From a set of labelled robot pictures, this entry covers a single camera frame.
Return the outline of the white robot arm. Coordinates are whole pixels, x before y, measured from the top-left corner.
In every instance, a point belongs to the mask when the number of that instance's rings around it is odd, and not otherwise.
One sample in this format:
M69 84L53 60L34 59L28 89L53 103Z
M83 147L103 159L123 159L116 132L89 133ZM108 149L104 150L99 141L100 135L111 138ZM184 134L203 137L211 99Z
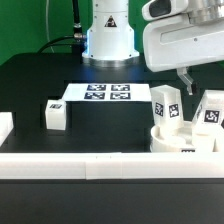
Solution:
M128 21L129 0L92 0L93 23L87 31L83 60L118 67L136 59L134 30ZM224 0L149 0L142 7L147 67L175 69L190 94L196 84L188 68L224 60Z

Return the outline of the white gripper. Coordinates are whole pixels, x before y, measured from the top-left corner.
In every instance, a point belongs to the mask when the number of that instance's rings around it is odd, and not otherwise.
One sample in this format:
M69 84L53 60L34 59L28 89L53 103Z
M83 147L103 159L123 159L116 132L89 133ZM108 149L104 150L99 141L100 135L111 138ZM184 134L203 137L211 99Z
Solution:
M144 56L153 72L177 69L193 94L189 66L224 60L224 20L192 25L186 15L149 23L143 31Z

